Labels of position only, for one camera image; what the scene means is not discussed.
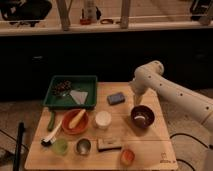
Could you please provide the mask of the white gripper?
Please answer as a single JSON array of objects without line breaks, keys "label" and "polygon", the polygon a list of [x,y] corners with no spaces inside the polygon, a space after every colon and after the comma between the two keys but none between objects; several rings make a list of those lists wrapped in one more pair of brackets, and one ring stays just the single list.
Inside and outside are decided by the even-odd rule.
[{"label": "white gripper", "polygon": [[147,87],[138,82],[136,79],[133,79],[129,82],[129,86],[131,87],[131,90],[133,91],[133,101],[135,106],[139,106],[141,104],[141,101],[143,99],[143,94],[146,93]]}]

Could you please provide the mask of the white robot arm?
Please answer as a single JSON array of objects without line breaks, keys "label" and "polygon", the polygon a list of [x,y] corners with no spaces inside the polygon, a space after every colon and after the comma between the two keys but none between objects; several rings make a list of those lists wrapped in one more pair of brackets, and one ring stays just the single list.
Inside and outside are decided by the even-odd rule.
[{"label": "white robot arm", "polygon": [[146,90],[151,88],[187,110],[197,122],[213,133],[213,99],[165,79],[163,72],[164,66],[157,60],[135,69],[134,78],[129,82],[135,95],[134,102],[138,103]]}]

